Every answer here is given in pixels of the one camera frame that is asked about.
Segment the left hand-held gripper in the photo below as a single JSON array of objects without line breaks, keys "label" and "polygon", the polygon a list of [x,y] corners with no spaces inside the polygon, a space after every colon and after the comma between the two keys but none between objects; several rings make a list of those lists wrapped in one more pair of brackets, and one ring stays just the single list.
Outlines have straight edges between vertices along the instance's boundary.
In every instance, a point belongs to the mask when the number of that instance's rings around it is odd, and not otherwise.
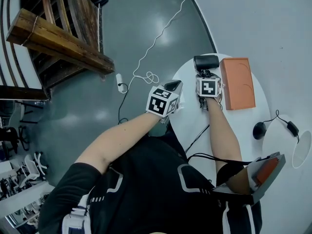
[{"label": "left hand-held gripper", "polygon": [[181,80],[167,80],[153,86],[149,92],[146,112],[159,116],[159,122],[165,124],[169,115],[181,108],[182,89]]}]

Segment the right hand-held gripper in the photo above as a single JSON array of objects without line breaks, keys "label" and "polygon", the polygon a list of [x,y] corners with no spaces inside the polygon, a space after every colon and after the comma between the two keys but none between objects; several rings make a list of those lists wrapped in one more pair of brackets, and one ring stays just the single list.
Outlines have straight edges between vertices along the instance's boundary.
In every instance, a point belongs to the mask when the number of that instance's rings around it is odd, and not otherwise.
[{"label": "right hand-held gripper", "polygon": [[220,76],[212,73],[212,77],[203,78],[196,75],[196,94],[199,98],[199,104],[202,111],[208,111],[206,98],[213,98],[218,103],[221,102],[221,79]]}]

